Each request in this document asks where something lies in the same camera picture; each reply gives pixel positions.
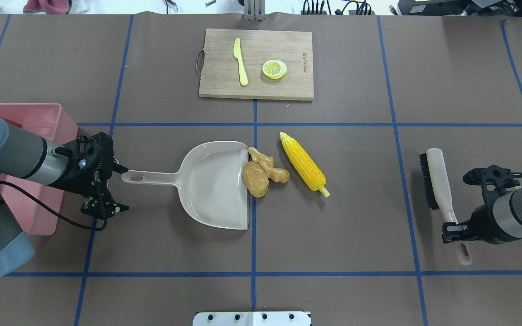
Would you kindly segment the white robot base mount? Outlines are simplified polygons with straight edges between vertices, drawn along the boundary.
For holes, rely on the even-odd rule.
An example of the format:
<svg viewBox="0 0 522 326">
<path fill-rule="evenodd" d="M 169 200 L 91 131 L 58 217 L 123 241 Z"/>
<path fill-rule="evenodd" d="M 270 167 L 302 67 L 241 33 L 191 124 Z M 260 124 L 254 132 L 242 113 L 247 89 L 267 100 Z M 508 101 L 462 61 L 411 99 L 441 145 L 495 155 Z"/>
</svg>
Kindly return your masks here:
<svg viewBox="0 0 522 326">
<path fill-rule="evenodd" d="M 311 326 L 310 312 L 248 311 L 201 312 L 195 314 L 193 326 Z"/>
</svg>

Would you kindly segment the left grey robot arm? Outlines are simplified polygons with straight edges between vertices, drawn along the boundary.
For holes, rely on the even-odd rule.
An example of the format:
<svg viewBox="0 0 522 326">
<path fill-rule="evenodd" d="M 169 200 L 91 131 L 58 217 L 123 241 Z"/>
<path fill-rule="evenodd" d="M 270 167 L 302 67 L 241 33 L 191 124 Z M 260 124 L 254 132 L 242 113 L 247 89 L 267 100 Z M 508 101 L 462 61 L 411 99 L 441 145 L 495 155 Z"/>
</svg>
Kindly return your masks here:
<svg viewBox="0 0 522 326">
<path fill-rule="evenodd" d="M 108 219 L 129 209 L 116 202 L 108 189 L 113 173 L 127 171 L 116 160 L 113 140 L 104 132 L 58 144 L 0 118 L 0 185 L 17 190 L 75 227 L 99 232 L 107 227 Z M 71 220 L 17 184 L 3 180 L 2 175 L 81 195 L 84 198 L 81 213 L 102 224 L 84 225 Z M 0 278 L 27 264 L 34 254 L 27 232 L 0 192 Z"/>
</svg>

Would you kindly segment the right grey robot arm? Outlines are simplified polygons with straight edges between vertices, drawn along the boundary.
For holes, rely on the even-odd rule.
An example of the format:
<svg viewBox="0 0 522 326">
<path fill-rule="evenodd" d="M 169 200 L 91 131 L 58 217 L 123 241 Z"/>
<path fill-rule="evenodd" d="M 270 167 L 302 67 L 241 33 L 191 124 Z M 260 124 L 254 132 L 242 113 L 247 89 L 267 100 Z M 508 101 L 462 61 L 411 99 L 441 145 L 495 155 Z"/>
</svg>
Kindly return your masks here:
<svg viewBox="0 0 522 326">
<path fill-rule="evenodd" d="M 452 195 L 444 165 L 430 171 L 435 200 L 444 223 L 444 243 L 459 242 L 455 247 L 458 262 L 470 265 L 470 241 L 484 241 L 493 245 L 522 239 L 522 173 L 491 165 L 475 168 L 464 175 L 464 183 L 481 187 L 482 206 L 477 207 L 470 219 L 458 221 L 452 205 Z"/>
</svg>

